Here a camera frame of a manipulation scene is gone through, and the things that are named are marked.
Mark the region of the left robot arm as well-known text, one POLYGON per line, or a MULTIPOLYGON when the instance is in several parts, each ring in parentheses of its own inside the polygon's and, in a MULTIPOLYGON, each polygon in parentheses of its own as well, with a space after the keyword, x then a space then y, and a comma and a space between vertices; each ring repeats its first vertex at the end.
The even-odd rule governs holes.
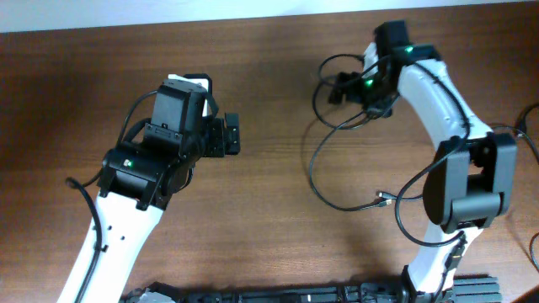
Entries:
POLYGON ((218 117, 212 80, 204 74, 168 75, 152 91, 152 116, 122 126, 107 151, 92 199, 74 178, 92 220, 59 296, 61 302, 116 302, 139 252, 174 194, 193 178, 202 157, 241 151, 237 114, 218 117))

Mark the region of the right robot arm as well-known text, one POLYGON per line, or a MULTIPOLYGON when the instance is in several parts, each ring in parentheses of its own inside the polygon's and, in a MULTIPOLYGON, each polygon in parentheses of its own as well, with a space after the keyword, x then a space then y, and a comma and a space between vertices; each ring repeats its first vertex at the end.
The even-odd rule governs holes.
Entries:
POLYGON ((331 84, 333 104, 361 105, 361 118, 387 117, 405 99, 426 129, 435 156, 417 173, 429 219, 419 251, 400 278, 341 289, 348 302, 499 302, 491 276, 457 278, 472 242, 504 215, 512 195, 517 146, 512 136, 483 123, 459 94, 432 45, 416 45, 402 20, 375 29, 359 55, 361 72, 341 72, 331 84))

